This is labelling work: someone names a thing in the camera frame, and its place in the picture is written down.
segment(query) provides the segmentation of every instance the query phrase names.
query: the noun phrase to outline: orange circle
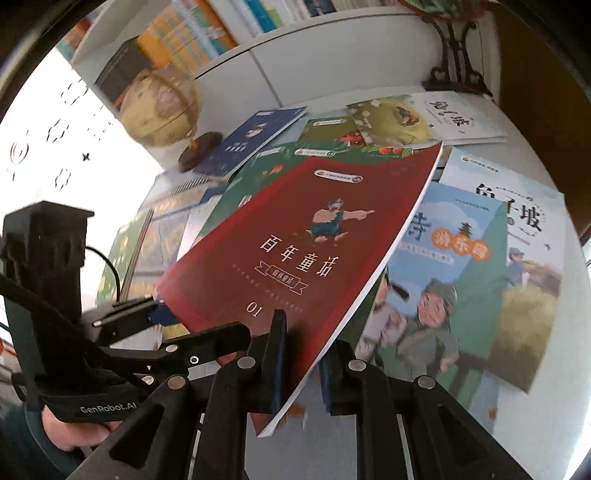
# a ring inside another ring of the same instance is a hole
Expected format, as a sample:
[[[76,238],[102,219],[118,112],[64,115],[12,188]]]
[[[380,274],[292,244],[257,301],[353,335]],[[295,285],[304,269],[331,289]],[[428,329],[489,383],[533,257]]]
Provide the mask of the orange circle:
[[[472,243],[470,255],[478,262],[485,262],[491,257],[491,249],[484,240],[476,240]]]
[[[454,235],[452,239],[452,250],[458,255],[464,256],[472,250],[472,241],[461,233]]]
[[[439,250],[446,250],[452,245],[453,235],[447,228],[438,228],[431,233],[431,242]]]

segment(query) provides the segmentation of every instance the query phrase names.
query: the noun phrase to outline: red book cover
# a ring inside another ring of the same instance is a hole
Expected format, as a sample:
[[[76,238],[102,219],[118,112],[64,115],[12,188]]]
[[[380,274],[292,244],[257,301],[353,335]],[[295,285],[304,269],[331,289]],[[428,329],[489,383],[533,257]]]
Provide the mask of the red book cover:
[[[240,207],[162,277],[191,332],[241,322],[267,333],[287,314],[289,398],[272,433],[384,269],[433,175],[441,145],[380,164],[309,157]]]

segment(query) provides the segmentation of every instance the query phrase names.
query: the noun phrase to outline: cartoon man pointing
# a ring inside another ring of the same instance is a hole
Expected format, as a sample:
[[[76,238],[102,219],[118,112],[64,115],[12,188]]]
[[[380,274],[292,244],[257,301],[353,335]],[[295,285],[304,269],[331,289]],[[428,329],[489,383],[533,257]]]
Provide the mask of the cartoon man pointing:
[[[350,218],[363,220],[370,213],[374,213],[374,210],[355,210],[354,212],[341,210],[343,207],[341,199],[332,200],[327,207],[327,209],[318,210],[312,219],[312,227],[308,231],[314,235],[314,242],[326,242],[329,237],[333,237],[335,242],[338,242],[347,235],[347,232],[340,227],[343,220]]]

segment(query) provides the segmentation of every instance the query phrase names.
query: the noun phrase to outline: globe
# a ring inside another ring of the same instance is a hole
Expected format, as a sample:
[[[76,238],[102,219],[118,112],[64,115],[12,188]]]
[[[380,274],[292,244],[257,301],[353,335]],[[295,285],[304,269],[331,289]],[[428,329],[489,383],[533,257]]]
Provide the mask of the globe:
[[[163,147],[192,139],[201,106],[195,82],[168,65],[137,76],[123,99],[119,121],[136,142]]]

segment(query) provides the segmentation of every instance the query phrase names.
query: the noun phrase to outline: number 01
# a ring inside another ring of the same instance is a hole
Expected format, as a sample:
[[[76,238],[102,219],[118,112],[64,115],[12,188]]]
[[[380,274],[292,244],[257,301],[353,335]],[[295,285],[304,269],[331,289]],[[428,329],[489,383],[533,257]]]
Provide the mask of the number 01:
[[[258,309],[257,309],[257,305],[256,305],[255,301],[253,301],[248,307],[246,307],[246,311],[248,313],[252,314],[253,317],[256,317],[261,310],[262,310],[262,307],[258,307]]]

